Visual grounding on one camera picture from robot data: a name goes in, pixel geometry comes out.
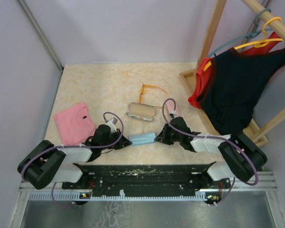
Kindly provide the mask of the pink glasses case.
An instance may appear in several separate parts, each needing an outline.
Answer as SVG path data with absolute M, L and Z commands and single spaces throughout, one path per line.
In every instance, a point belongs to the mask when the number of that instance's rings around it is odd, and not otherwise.
M 166 109 L 167 109 L 167 112 L 169 114 L 173 114 L 173 115 L 177 115 L 177 116 L 181 116 L 181 112 L 180 112 L 180 109 L 177 105 L 176 102 L 173 102 L 172 100 L 168 100 L 166 102 Z

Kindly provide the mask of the newspaper print glasses case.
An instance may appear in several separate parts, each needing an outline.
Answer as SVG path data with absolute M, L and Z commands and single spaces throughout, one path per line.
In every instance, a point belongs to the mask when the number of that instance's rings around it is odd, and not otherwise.
M 126 115 L 144 121 L 153 121 L 156 115 L 156 108 L 147 104 L 131 102 L 128 105 Z

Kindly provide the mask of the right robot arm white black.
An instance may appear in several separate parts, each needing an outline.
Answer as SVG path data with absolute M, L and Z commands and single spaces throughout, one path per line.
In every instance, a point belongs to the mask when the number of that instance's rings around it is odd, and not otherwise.
M 180 116 L 167 122 L 154 140 L 166 145 L 179 143 L 190 152 L 220 155 L 223 161 L 213 163 L 203 175 L 203 184 L 208 188 L 233 177 L 254 186 L 259 181 L 257 172 L 267 162 L 265 153 L 243 132 L 221 136 L 194 132 Z

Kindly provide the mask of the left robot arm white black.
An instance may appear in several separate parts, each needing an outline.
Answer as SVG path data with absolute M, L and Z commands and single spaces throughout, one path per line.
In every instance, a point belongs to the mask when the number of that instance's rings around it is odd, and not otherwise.
M 130 145 L 132 142 L 123 135 L 123 129 L 101 124 L 94 135 L 79 145 L 54 145 L 43 140 L 20 162 L 17 171 L 37 190 L 51 182 L 72 182 L 82 189 L 89 184 L 89 176 L 78 167 L 79 162 L 92 162 L 102 150 L 120 150 Z

